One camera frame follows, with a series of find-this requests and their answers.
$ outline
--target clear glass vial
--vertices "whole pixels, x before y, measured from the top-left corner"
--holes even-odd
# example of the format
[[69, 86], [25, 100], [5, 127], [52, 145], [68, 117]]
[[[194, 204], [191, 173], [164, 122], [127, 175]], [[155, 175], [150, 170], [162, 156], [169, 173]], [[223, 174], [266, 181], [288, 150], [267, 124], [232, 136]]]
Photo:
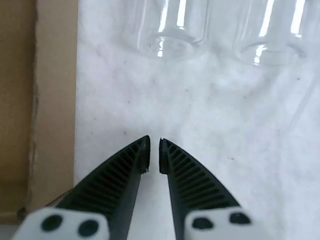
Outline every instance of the clear glass vial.
[[289, 65], [315, 50], [319, 0], [243, 0], [233, 50], [249, 64]]
[[126, 34], [141, 53], [185, 59], [207, 42], [209, 0], [130, 0]]

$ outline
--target ribbed texture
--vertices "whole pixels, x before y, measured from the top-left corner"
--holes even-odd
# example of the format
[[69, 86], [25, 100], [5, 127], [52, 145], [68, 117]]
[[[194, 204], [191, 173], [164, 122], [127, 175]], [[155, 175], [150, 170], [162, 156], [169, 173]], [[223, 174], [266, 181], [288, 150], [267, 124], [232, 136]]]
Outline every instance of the ribbed texture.
[[132, 143], [101, 164], [58, 207], [100, 213], [111, 222], [128, 186], [134, 161], [140, 160], [141, 143]]
[[166, 146], [171, 161], [170, 174], [175, 180], [181, 202], [188, 209], [205, 210], [235, 205], [228, 191], [221, 188], [220, 183], [217, 186], [212, 174], [193, 157], [169, 141], [166, 141]]

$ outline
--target table surface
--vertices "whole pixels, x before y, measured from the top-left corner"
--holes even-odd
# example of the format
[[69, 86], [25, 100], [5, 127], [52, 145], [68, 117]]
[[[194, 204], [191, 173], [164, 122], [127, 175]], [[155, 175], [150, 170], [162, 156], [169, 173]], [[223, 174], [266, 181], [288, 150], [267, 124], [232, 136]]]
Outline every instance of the table surface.
[[79, 1], [75, 182], [150, 135], [150, 172], [141, 178], [128, 239], [173, 240], [168, 181], [158, 165], [159, 140], [167, 138], [207, 167], [274, 239], [316, 239], [316, 68], [308, 61], [282, 69], [237, 62], [230, 51], [237, 8], [219, 7], [208, 51], [165, 62], [124, 44], [125, 0]]

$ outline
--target white cloth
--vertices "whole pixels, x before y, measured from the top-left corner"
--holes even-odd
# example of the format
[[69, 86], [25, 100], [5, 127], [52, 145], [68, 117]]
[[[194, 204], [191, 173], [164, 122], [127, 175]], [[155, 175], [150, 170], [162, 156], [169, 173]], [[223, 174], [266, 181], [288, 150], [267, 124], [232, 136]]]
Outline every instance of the white cloth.
[[79, 1], [75, 183], [127, 144], [151, 137], [150, 172], [141, 178], [129, 240], [175, 239], [160, 138], [204, 164], [274, 239], [319, 239], [315, 71], [233, 60], [238, 10], [228, 6], [220, 3], [213, 16], [205, 55], [164, 62], [123, 43], [125, 1]]

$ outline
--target cardboard box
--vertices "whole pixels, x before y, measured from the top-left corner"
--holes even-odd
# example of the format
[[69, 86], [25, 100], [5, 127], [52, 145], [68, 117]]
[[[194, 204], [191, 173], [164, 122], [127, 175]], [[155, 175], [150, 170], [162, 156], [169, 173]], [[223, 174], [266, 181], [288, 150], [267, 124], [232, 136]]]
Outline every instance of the cardboard box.
[[78, 0], [0, 1], [0, 223], [73, 186]]

